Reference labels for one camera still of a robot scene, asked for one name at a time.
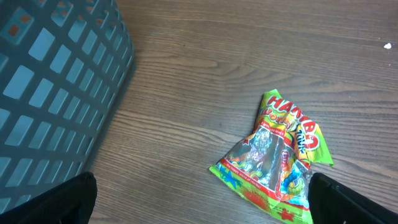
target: black object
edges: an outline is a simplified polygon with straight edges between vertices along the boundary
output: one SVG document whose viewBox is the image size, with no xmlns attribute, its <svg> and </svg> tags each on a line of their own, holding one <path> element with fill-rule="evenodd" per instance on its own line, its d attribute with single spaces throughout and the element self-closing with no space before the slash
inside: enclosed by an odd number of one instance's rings
<svg viewBox="0 0 398 224">
<path fill-rule="evenodd" d="M 87 224 L 96 197 L 94 175 L 85 172 L 3 213 L 0 215 L 0 223 Z"/>
<path fill-rule="evenodd" d="M 398 215 L 343 184 L 316 173 L 308 201 L 314 224 L 398 223 Z"/>
</svg>

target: candy wrapper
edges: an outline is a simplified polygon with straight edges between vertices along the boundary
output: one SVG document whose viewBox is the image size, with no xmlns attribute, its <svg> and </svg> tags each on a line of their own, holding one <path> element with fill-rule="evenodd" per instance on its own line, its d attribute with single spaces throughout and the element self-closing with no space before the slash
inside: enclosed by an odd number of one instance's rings
<svg viewBox="0 0 398 224">
<path fill-rule="evenodd" d="M 286 223 L 312 223 L 313 162 L 333 164 L 319 126 L 277 90 L 264 94 L 253 134 L 210 171 L 240 196 Z"/>
</svg>

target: gray basket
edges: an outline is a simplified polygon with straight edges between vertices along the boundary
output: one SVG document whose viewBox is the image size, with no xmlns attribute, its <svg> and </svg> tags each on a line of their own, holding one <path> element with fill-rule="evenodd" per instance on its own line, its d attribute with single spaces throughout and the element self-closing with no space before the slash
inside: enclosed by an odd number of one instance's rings
<svg viewBox="0 0 398 224">
<path fill-rule="evenodd" d="M 0 0 L 0 213 L 76 176 L 134 60 L 113 0 Z"/>
</svg>

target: wooden floor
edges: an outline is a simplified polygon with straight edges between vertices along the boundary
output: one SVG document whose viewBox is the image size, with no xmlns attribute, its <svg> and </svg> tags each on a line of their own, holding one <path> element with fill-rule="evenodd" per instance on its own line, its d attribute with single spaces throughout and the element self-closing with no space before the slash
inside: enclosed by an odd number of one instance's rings
<svg viewBox="0 0 398 224">
<path fill-rule="evenodd" d="M 118 4 L 137 72 L 92 168 L 91 224 L 278 223 L 208 171 L 275 88 L 322 128 L 335 166 L 314 171 L 398 212 L 398 1 Z"/>
</svg>

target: white speck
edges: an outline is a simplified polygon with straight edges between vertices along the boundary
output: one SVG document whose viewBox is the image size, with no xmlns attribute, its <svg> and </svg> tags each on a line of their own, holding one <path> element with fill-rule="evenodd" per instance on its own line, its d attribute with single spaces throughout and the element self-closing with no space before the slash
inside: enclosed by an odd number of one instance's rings
<svg viewBox="0 0 398 224">
<path fill-rule="evenodd" d="M 385 49 L 391 49 L 391 44 L 390 44 L 390 43 L 386 44 L 386 45 L 384 46 L 384 48 L 385 48 Z"/>
</svg>

